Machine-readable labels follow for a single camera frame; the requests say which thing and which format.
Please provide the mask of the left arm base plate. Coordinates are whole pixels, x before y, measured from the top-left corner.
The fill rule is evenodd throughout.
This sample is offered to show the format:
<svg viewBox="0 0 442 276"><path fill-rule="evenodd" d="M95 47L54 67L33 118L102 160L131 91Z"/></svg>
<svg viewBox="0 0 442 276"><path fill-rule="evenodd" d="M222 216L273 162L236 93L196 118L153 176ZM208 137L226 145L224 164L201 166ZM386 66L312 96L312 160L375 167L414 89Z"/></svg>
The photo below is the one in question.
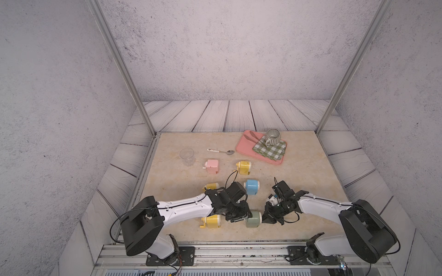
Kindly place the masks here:
<svg viewBox="0 0 442 276"><path fill-rule="evenodd" d="M146 266L193 266L195 263L195 247L180 246L178 253L173 253L165 259L161 259L154 254L148 253Z"/></svg>

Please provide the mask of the green pencil sharpener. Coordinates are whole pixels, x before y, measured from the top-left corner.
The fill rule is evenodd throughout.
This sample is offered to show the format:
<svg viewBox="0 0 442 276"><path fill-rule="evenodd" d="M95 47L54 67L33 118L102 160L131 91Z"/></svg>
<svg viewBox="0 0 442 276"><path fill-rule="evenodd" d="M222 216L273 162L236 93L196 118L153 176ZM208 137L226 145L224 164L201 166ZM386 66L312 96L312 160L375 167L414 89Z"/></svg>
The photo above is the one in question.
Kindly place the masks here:
<svg viewBox="0 0 442 276"><path fill-rule="evenodd" d="M262 223L262 214L257 210L251 211L251 216L249 216L246 221L247 228L257 228Z"/></svg>

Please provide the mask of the yellow sharpener front row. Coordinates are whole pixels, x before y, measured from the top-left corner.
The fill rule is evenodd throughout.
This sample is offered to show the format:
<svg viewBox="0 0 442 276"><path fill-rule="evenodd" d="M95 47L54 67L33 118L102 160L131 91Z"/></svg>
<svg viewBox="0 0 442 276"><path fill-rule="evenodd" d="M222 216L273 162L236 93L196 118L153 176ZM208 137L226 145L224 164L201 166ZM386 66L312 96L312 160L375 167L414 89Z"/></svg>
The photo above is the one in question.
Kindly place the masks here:
<svg viewBox="0 0 442 276"><path fill-rule="evenodd" d="M221 227L221 215L213 215L201 218L202 225L200 228L216 229Z"/></svg>

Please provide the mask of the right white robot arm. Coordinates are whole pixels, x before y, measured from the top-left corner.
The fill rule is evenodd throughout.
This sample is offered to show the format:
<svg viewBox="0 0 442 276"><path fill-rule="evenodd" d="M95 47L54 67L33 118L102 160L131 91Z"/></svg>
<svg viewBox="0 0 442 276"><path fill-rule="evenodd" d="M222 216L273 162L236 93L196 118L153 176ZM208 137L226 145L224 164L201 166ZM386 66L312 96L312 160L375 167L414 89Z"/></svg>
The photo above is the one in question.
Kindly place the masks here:
<svg viewBox="0 0 442 276"><path fill-rule="evenodd" d="M355 255L374 264L384 255L392 255L401 246L396 233L365 200L340 202L318 197L308 191L293 191L285 181L273 186L261 219L265 224L286 224L286 215L315 215L340 225L344 234L326 236L323 232L306 242L304 258L312 265L322 257Z"/></svg>

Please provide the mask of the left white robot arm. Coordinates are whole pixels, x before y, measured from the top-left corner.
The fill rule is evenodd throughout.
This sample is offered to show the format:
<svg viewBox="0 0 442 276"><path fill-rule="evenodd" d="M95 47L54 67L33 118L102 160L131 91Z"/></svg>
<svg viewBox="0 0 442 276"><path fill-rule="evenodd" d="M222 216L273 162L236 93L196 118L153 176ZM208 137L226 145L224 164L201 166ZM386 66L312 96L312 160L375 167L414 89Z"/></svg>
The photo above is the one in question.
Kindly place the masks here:
<svg viewBox="0 0 442 276"><path fill-rule="evenodd" d="M247 191L239 182L232 182L217 189L178 201L157 201L154 196L142 199L131 210L120 215L110 226L113 230L120 224L123 241L110 233L114 243L123 244L128 256L148 253L163 262L173 263L180 255L176 238L163 235L163 228L190 219L224 216L226 221L236 223L252 218L247 203Z"/></svg>

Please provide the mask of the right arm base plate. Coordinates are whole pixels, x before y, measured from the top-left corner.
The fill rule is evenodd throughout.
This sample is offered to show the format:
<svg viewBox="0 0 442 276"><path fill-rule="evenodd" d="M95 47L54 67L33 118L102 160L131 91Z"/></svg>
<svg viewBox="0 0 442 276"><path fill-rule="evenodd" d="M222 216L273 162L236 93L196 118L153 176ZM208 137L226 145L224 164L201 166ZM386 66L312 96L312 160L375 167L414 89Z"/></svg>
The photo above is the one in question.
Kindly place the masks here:
<svg viewBox="0 0 442 276"><path fill-rule="evenodd" d="M340 261L333 255L323 256L317 249L309 246L289 246L285 260L290 265L338 266Z"/></svg>

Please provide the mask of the yellow sharpener back row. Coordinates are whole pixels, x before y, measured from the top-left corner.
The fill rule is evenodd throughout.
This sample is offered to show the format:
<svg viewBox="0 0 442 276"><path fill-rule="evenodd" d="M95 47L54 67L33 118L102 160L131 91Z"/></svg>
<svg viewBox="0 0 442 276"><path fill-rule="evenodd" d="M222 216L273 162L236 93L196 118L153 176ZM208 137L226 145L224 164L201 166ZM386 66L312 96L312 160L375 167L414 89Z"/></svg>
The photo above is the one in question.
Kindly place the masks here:
<svg viewBox="0 0 442 276"><path fill-rule="evenodd" d="M252 162L250 161L239 161L236 163L237 171L241 175L249 175L251 168L252 168Z"/></svg>

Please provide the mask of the pink pencil sharpener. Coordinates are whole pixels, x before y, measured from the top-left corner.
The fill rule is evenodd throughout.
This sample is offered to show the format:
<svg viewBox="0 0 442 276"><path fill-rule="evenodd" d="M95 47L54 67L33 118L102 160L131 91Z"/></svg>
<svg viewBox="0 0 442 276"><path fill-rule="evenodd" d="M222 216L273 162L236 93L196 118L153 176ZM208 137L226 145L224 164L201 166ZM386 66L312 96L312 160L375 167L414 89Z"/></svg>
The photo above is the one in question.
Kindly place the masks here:
<svg viewBox="0 0 442 276"><path fill-rule="evenodd" d="M203 169L209 174L217 174L219 172L219 161L217 159L208 159Z"/></svg>

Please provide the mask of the blue pencil sharpener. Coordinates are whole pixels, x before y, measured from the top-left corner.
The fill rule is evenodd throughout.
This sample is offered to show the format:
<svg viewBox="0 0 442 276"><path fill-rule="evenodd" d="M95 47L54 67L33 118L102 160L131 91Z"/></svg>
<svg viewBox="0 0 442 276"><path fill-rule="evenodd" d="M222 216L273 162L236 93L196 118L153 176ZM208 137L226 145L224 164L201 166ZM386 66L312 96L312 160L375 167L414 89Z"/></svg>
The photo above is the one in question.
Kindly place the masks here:
<svg viewBox="0 0 442 276"><path fill-rule="evenodd" d="M260 181L255 179L248 179L246 182L244 182L244 188L247 195L254 196L258 193L260 189Z"/></svg>

